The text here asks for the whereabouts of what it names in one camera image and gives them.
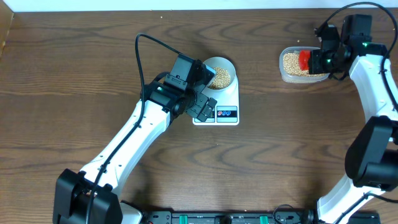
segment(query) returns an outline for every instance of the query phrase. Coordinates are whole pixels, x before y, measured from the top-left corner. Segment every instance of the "grain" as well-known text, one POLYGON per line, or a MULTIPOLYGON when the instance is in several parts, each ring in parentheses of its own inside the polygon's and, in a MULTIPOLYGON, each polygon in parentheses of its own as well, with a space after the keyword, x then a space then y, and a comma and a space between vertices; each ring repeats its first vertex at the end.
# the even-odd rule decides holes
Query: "grain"
POLYGON ((231 82, 231 76, 229 75, 227 69, 219 67, 214 67, 213 69, 216 70, 216 78, 214 79, 213 83, 210 84, 209 88, 213 90, 220 90, 229 86, 229 83, 231 82))
POLYGON ((299 55, 295 53, 286 53, 284 55, 284 70, 290 75, 305 77, 319 77, 325 74, 309 74, 308 70, 301 70, 299 65, 299 55))

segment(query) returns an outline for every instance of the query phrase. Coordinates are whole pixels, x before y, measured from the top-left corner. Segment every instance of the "cable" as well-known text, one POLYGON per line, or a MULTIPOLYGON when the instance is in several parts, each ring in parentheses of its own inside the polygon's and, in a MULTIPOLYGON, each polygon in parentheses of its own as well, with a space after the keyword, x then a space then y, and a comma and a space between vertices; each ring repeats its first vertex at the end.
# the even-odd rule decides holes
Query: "cable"
POLYGON ((384 6, 379 5, 379 4, 377 4, 377 3, 374 3, 374 2, 356 2, 356 3, 352 3, 352 4, 349 4, 349 5, 347 5, 347 6, 344 6, 344 7, 340 8, 340 9, 338 9, 337 11, 335 11, 331 16, 329 16, 329 18, 328 18, 325 22, 323 22, 323 24, 317 29, 316 32, 317 32, 317 33, 320 33, 320 32, 328 25, 328 21, 329 21, 333 16, 335 16, 337 13, 339 13, 340 11, 342 11, 342 10, 344 10, 344 9, 347 9, 347 8, 349 8, 349 7, 352 7, 352 6, 358 6, 358 5, 363 5, 363 4, 367 4, 367 5, 371 5, 371 6, 376 6, 376 7, 378 7, 379 9, 383 10, 383 11, 391 18, 392 23, 393 23, 393 25, 394 25, 394 30, 395 30, 395 32, 394 32, 394 33, 395 33, 394 40, 392 41, 392 44, 391 44, 390 49, 387 51, 387 53, 383 56, 383 58, 382 58, 382 60, 381 60, 380 74, 381 74, 381 77, 382 77, 382 79, 383 79, 384 87, 386 88, 387 94, 389 95, 389 98, 391 99, 392 104, 394 105, 394 109, 395 109, 396 112, 398 112, 398 104, 397 104, 397 102, 396 102, 396 99, 394 98, 394 95, 393 95, 392 92, 391 92, 390 86, 388 85, 387 77, 386 77, 386 74, 385 74, 386 70, 384 69, 384 63, 386 62, 387 58, 389 58, 390 53, 391 53, 392 49, 394 48, 394 46, 395 46, 395 44, 396 44, 396 42, 397 42, 397 38, 398 38, 398 25, 397 25, 397 21, 396 21, 394 15, 393 15, 388 9, 386 9, 384 6))
POLYGON ((122 147, 122 145, 127 141, 127 139, 129 139, 129 137, 133 134, 133 132, 139 127, 142 118, 144 117, 144 111, 145 111, 145 91, 144 91, 144 74, 142 72, 142 65, 141 65, 141 60, 139 57, 139 52, 138 52, 138 40, 140 37, 146 37, 150 40, 153 40, 154 42, 157 42, 158 44, 166 47, 167 49, 180 54, 180 52, 178 50, 175 50, 174 48, 170 47, 169 45, 161 42, 160 40, 157 40, 149 35, 146 34, 137 34, 136 37, 136 44, 135 44, 135 48, 136 48, 136 58, 137 58, 137 64, 138 64, 138 71, 139 71, 139 78, 141 81, 141 112, 140 115, 138 117, 137 122, 134 124, 134 126, 132 127, 132 129, 126 134, 126 136, 123 138, 123 140, 115 147, 115 149, 113 149, 112 153, 108 156, 108 158, 105 160, 105 162, 101 165, 101 169, 98 172, 97 177, 95 178, 94 184, 93 184, 93 189, 91 190, 91 194, 90 194, 90 200, 88 201, 88 205, 87 205, 87 212, 86 212, 86 224, 90 224, 90 217, 91 217, 91 208, 93 207, 93 202, 94 202, 94 196, 95 196, 95 190, 98 186, 98 182, 100 181, 100 178, 102 176, 102 173, 106 170, 106 166, 111 162, 111 159, 113 158, 113 156, 119 151, 119 149, 122 147))
POLYGON ((389 202, 389 203, 398 203, 398 200, 393 200, 393 199, 389 199, 389 198, 385 198, 382 197, 380 195, 376 195, 373 193, 366 193, 364 194, 359 200, 357 200, 350 208, 347 209, 347 211, 343 212, 340 217, 338 217, 337 221, 335 222, 335 224, 339 224, 342 219, 348 215, 354 208, 356 208, 362 201, 367 200, 369 196, 375 197, 377 199, 383 200, 385 202, 389 202))
POLYGON ((273 219, 276 223, 278 223, 278 224, 282 224, 278 219, 276 219, 276 211, 277 211, 280 207, 289 207, 289 208, 291 208, 291 209, 294 209, 294 207, 291 206, 291 205, 289 205, 289 204, 283 204, 283 205, 279 205, 278 207, 276 207, 275 210, 274 210, 274 212, 272 212, 272 219, 273 219))

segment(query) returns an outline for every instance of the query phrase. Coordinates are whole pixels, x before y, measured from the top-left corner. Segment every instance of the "clear plastic container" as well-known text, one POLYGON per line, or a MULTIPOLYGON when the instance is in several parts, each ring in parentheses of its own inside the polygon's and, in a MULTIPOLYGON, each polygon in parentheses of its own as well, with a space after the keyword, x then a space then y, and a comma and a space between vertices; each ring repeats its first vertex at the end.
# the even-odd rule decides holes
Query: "clear plastic container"
POLYGON ((305 77, 305 76, 291 75, 287 73, 284 69, 285 54, 287 53, 299 54, 301 50, 316 50, 316 49, 319 49, 319 47, 288 47, 285 50, 283 50, 279 56, 279 70, 280 74, 282 75, 283 81, 288 83, 315 83, 327 79, 329 73, 322 76, 305 77))

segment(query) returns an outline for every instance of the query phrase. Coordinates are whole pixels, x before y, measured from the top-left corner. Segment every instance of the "plastic container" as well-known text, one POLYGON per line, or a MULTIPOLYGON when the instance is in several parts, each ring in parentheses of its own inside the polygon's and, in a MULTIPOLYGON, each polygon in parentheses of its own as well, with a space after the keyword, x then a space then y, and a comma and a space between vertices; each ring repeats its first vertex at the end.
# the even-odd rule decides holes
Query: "plastic container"
POLYGON ((206 87, 203 91, 203 94, 209 94, 213 98, 219 97, 221 94, 231 94, 238 85, 238 78, 236 76, 236 70, 234 65, 227 59, 222 57, 212 57, 203 62, 205 65, 214 68, 219 67, 226 69, 228 71, 229 76, 231 77, 231 81, 229 85, 220 90, 213 90, 211 88, 206 87))
POLYGON ((315 83, 320 82, 328 78, 329 73, 322 76, 313 76, 313 77, 304 77, 298 75, 291 75, 287 73, 284 69, 284 55, 287 53, 295 53, 299 54, 301 50, 316 50, 319 47, 288 47, 282 51, 279 56, 279 70, 280 74, 282 75, 282 79, 288 83, 315 83))

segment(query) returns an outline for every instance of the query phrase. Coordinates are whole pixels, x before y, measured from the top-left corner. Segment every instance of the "robotic arm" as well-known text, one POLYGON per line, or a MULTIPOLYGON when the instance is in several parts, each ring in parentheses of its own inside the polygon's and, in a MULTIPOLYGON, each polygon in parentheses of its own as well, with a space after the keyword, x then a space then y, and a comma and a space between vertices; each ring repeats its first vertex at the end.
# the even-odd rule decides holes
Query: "robotic arm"
POLYGON ((186 112, 200 121, 207 119, 217 101, 202 91, 212 83, 215 73, 201 61, 179 54, 170 73, 161 73, 145 85, 144 97, 108 146, 79 173, 65 169, 58 178, 53 223, 85 223, 87 210, 91 213, 90 223, 139 223, 141 212, 118 200, 129 174, 150 144, 180 114, 186 112), (141 115, 142 101, 145 102, 143 117, 134 129, 141 115), (93 183, 117 147, 96 186, 93 183), (96 195, 92 207, 89 206, 90 192, 96 195))
POLYGON ((391 63, 383 60, 386 47, 371 42, 371 21, 372 17, 365 15, 345 17, 341 38, 331 25, 315 32, 322 48, 311 51, 310 73, 345 72, 344 77, 349 76, 358 89, 367 122, 348 149, 346 174, 318 200, 315 223, 347 223, 372 195, 381 195, 398 185, 398 153, 386 150, 389 140, 397 139, 398 113, 393 100, 398 91, 391 63))

